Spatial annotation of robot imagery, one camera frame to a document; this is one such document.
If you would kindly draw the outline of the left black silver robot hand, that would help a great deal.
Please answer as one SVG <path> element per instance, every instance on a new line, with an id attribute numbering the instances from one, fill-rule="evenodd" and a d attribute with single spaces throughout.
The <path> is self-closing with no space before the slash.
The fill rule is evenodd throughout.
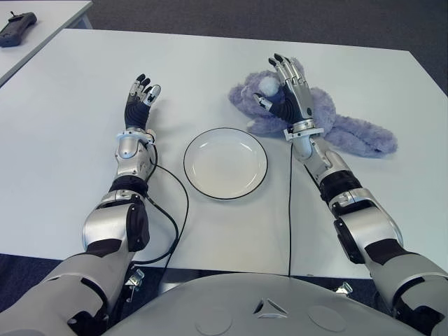
<path id="1" fill-rule="evenodd" d="M 125 105 L 125 128 L 144 130 L 148 122 L 151 106 L 161 92 L 160 85 L 151 85 L 151 80 L 144 73 L 139 75 L 131 85 Z"/>

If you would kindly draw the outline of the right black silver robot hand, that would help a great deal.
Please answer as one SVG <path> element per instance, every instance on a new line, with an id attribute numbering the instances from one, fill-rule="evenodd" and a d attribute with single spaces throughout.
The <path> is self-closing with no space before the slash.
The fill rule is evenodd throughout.
<path id="1" fill-rule="evenodd" d="M 283 101 L 274 103 L 256 92 L 257 103 L 272 115 L 294 125 L 313 118 L 314 102 L 305 77 L 298 68 L 283 55 L 274 54 L 269 63 L 275 68 L 280 79 Z"/>

